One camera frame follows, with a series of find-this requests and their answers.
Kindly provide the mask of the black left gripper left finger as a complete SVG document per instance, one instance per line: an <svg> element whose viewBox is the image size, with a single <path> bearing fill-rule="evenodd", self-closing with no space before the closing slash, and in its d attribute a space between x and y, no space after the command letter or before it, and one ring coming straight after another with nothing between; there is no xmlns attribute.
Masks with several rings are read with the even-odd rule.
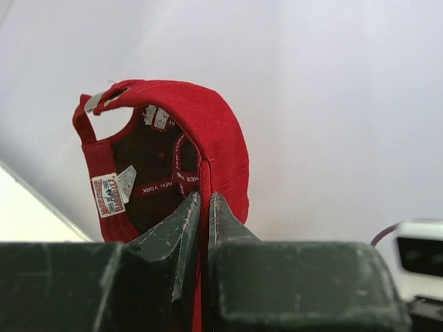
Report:
<svg viewBox="0 0 443 332"><path fill-rule="evenodd" d="M1 244L2 331L191 331L200 195L129 242Z"/></svg>

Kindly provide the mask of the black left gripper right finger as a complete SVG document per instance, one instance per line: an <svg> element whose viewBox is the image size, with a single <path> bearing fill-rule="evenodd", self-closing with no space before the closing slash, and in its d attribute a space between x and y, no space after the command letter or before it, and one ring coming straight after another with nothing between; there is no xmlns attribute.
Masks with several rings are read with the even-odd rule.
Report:
<svg viewBox="0 0 443 332"><path fill-rule="evenodd" d="M412 329L390 271L371 245L261 241L221 194L209 210L205 331Z"/></svg>

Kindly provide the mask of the red cap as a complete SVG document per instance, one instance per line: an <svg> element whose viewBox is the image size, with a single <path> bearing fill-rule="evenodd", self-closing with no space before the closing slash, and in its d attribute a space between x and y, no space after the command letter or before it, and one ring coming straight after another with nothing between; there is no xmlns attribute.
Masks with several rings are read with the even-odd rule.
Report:
<svg viewBox="0 0 443 332"><path fill-rule="evenodd" d="M214 90L125 80L73 114L102 238L116 248L100 331L211 331L216 223L243 226L249 158Z"/></svg>

